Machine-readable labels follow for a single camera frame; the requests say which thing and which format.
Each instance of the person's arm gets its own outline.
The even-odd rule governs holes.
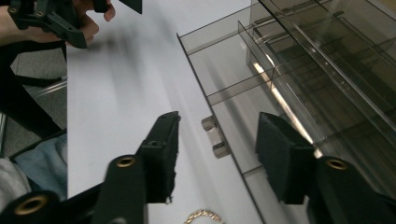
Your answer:
[[[104,17],[106,21],[111,21],[116,15],[116,11],[109,0],[107,0],[107,3],[108,11]],[[93,3],[91,0],[73,0],[73,5],[80,19],[80,30],[83,32],[87,43],[90,43],[93,40],[93,36],[99,32],[98,25],[86,14],[88,10],[93,10]],[[25,40],[38,43],[49,43],[60,40],[53,33],[43,32],[39,27],[29,27],[26,30],[19,30],[9,16],[7,9],[8,6],[0,7],[0,46]]]

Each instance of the table surface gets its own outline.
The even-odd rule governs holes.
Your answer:
[[[151,0],[144,1],[143,15],[113,4],[111,22],[90,13],[101,31],[89,48],[67,53],[69,197],[101,183],[112,159],[134,154],[156,118],[177,110],[174,199],[150,204],[149,223],[183,223],[198,209],[227,223],[262,223],[231,156],[217,160],[211,151],[201,126],[210,110],[177,40],[250,1]]]

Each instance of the black pants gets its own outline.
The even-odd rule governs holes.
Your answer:
[[[21,42],[0,47],[0,111],[41,138],[57,133],[61,128],[15,78],[10,66],[19,53],[57,48],[62,48],[65,56],[64,42]]]

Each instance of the gray carpet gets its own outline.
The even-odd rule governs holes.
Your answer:
[[[23,53],[18,56],[12,69],[15,74],[25,77],[56,78],[66,77],[66,63],[60,49]],[[67,89],[63,88],[35,99],[54,121],[63,129],[66,127]],[[22,128],[14,120],[7,118],[3,139],[3,152],[10,156],[40,140],[34,133]]]

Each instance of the bracelet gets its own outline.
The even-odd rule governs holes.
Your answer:
[[[184,222],[184,224],[190,224],[194,219],[198,217],[210,217],[219,223],[225,224],[225,222],[221,220],[221,217],[219,215],[209,210],[198,210],[196,212],[191,213],[191,215],[189,215],[189,217]]]

